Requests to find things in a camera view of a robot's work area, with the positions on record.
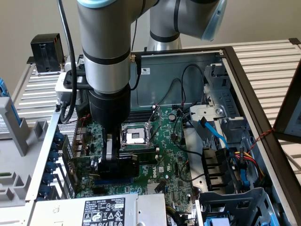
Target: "blue connector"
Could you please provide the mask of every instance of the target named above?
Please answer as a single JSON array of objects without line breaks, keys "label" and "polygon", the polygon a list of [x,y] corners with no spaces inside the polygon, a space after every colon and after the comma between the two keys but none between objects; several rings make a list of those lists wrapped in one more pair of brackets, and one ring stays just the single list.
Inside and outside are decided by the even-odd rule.
[{"label": "blue connector", "polygon": [[53,174],[44,173],[42,176],[42,182],[46,185],[49,185],[51,182],[53,182],[54,178],[55,177],[53,176]]},{"label": "blue connector", "polygon": [[54,152],[58,152],[58,149],[57,149],[57,146],[56,146],[56,143],[55,143],[55,142],[52,142],[51,147],[50,147],[50,150],[51,150],[51,151],[54,151]]},{"label": "blue connector", "polygon": [[64,143],[64,135],[61,134],[60,132],[55,132],[55,136],[53,137],[53,141],[57,144],[57,145],[62,145]]},{"label": "blue connector", "polygon": [[48,155],[49,161],[56,162],[60,157],[59,153],[50,151]]},{"label": "blue connector", "polygon": [[40,185],[39,187],[39,194],[44,196],[44,197],[47,197],[50,195],[50,192],[51,192],[51,187],[48,186],[48,185]]},{"label": "blue connector", "polygon": [[241,178],[241,182],[242,182],[244,188],[250,189],[250,181],[248,181],[246,178],[246,170],[245,169],[240,170],[240,178]]},{"label": "blue connector", "polygon": [[229,147],[228,147],[228,144],[227,144],[227,141],[226,141],[226,139],[222,136],[222,135],[220,135],[208,122],[207,122],[207,120],[206,120],[206,118],[205,117],[203,117],[201,120],[199,120],[198,121],[198,124],[199,125],[202,125],[203,126],[203,128],[208,128],[216,137],[218,137],[219,139],[221,139],[223,142],[224,142],[224,144],[225,144],[225,146],[226,146],[226,148],[227,149],[229,149]]},{"label": "blue connector", "polygon": [[54,162],[52,162],[52,161],[46,162],[45,169],[47,172],[52,173],[53,171],[56,170],[56,168],[57,168],[57,165]]},{"label": "blue connector", "polygon": [[[10,94],[8,92],[8,89],[7,89],[3,79],[0,79],[0,97],[10,97]],[[20,117],[17,113],[17,110],[16,110],[15,106],[14,106],[13,100],[11,100],[11,103],[12,103],[11,108],[12,108],[14,114],[15,114],[16,120],[17,120],[18,124],[21,125],[21,119],[20,119]]]},{"label": "blue connector", "polygon": [[271,214],[271,221],[270,222],[263,222],[262,226],[279,226],[279,222],[275,214]]},{"label": "blue connector", "polygon": [[40,202],[40,201],[47,201],[47,199],[44,199],[44,198],[42,198],[42,197],[38,197],[38,198],[36,199],[36,201],[37,201],[37,202]]},{"label": "blue connector", "polygon": [[230,226],[228,218],[207,218],[204,226]]}]

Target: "sticker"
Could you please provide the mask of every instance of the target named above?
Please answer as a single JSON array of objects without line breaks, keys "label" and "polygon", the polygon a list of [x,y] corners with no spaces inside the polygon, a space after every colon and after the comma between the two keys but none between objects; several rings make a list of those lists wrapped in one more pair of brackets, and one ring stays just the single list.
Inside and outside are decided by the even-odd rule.
[{"label": "sticker", "polygon": [[125,198],[86,201],[82,226],[123,226],[125,203]]},{"label": "sticker", "polygon": [[192,207],[191,207],[191,218],[195,219],[196,214],[197,214],[197,208],[196,208],[196,205],[193,204]]},{"label": "sticker", "polygon": [[141,74],[151,74],[151,69],[148,68],[141,68]]}]

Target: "white label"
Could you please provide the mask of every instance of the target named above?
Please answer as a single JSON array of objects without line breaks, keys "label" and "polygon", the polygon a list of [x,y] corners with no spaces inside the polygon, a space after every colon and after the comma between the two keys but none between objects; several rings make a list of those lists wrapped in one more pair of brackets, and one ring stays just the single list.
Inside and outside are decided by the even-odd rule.
[{"label": "white label", "polygon": [[119,209],[119,208],[123,208],[123,203],[115,204],[114,209]]},{"label": "white label", "polygon": [[197,214],[197,208],[196,205],[193,204],[191,207],[191,218],[196,218],[196,214]]},{"label": "white label", "polygon": [[156,167],[153,167],[153,168],[152,168],[152,174],[153,174],[153,177],[154,177],[154,178],[157,177]]},{"label": "white label", "polygon": [[141,74],[151,74],[151,69],[148,68],[141,68]]}]

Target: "open computer chassis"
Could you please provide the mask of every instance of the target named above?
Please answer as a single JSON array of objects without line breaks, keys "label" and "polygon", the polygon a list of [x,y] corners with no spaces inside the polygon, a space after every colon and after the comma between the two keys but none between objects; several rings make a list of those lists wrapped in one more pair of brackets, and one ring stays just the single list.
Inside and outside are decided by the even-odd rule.
[{"label": "open computer chassis", "polygon": [[[166,206],[190,213],[182,216],[187,225],[203,225],[216,218],[226,218],[230,225],[283,225],[300,220],[300,186],[278,140],[269,134],[249,152],[255,138],[271,127],[233,48],[134,54],[142,56],[142,74],[131,94],[130,117],[121,126],[119,154],[138,157],[139,176],[104,180],[98,175],[102,128],[89,117],[83,101],[69,124],[60,124],[58,108],[54,112],[42,148],[45,168],[37,164],[26,199],[38,201],[37,208],[55,199],[159,193],[164,194]],[[78,66],[84,70],[80,57]],[[136,77],[132,63],[131,86]],[[203,117],[226,143],[201,122]],[[51,147],[56,132],[65,137],[57,145],[59,155]],[[255,163],[242,160],[244,152]],[[59,170],[51,166],[61,157],[66,172],[63,193],[53,191],[56,188],[44,177],[45,172]],[[90,225],[84,222],[83,202],[80,207],[82,214],[76,218]],[[139,215],[132,217],[125,217],[126,225],[142,222]]]}]

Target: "blue plastic clip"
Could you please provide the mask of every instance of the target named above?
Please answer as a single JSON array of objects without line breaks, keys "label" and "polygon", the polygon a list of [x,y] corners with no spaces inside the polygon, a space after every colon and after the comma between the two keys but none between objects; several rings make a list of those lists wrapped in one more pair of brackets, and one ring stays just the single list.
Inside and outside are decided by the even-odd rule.
[{"label": "blue plastic clip", "polygon": [[61,134],[60,132],[55,132],[55,136],[53,137],[53,140],[56,144],[62,145],[64,143],[64,135]]},{"label": "blue plastic clip", "polygon": [[218,137],[219,139],[221,139],[223,142],[224,142],[224,144],[225,144],[225,146],[226,146],[226,148],[227,149],[229,149],[229,147],[228,147],[228,144],[227,144],[227,141],[226,141],[226,139],[222,136],[222,135],[220,135],[208,122],[207,122],[207,120],[205,119],[205,117],[203,117],[202,118],[202,120],[199,120],[198,121],[198,124],[199,125],[202,125],[203,127],[207,127],[216,137]]},{"label": "blue plastic clip", "polygon": [[51,151],[54,151],[54,152],[58,152],[58,149],[57,149],[57,146],[56,146],[56,143],[55,143],[55,142],[52,142],[51,147],[50,147],[50,150],[51,150]]},{"label": "blue plastic clip", "polygon": [[279,222],[275,214],[271,214],[271,221],[270,222],[263,222],[261,226],[279,226]]},{"label": "blue plastic clip", "polygon": [[242,182],[244,188],[250,188],[250,181],[248,181],[246,178],[246,170],[245,169],[240,170],[240,178],[241,178],[241,182]]},{"label": "blue plastic clip", "polygon": [[57,165],[54,162],[48,161],[46,162],[45,169],[47,172],[52,173],[57,168]]},{"label": "blue plastic clip", "polygon": [[49,196],[51,191],[51,187],[48,185],[40,185],[39,187],[39,194],[43,196]]},{"label": "blue plastic clip", "polygon": [[42,176],[42,182],[46,185],[50,184],[51,182],[53,182],[54,180],[54,176],[53,174],[50,174],[50,173],[44,173],[43,176]]},{"label": "blue plastic clip", "polygon": [[49,158],[50,161],[55,162],[55,161],[58,160],[59,157],[60,157],[59,153],[53,152],[53,151],[49,152],[48,158]]}]

